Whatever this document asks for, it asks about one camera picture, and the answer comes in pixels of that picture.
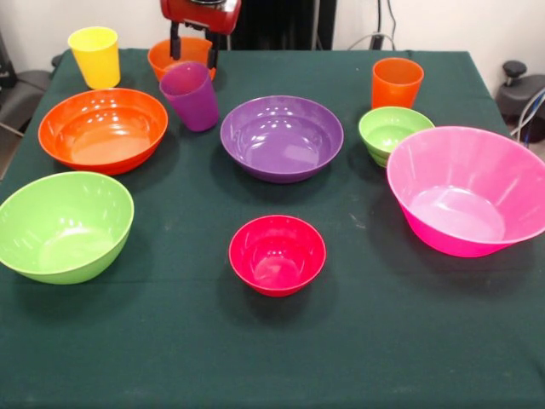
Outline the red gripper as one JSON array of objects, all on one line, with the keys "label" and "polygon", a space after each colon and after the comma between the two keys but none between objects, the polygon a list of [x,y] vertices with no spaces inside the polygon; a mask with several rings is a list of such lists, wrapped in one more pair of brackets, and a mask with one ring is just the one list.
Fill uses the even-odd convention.
[{"label": "red gripper", "polygon": [[220,50],[220,35],[230,35],[238,21],[241,9],[239,0],[227,1],[185,1],[161,0],[160,7],[163,16],[171,21],[169,31],[169,56],[172,60],[181,58],[181,38],[179,26],[192,26],[196,29],[206,29],[207,39],[211,42],[207,67],[217,68]]}]

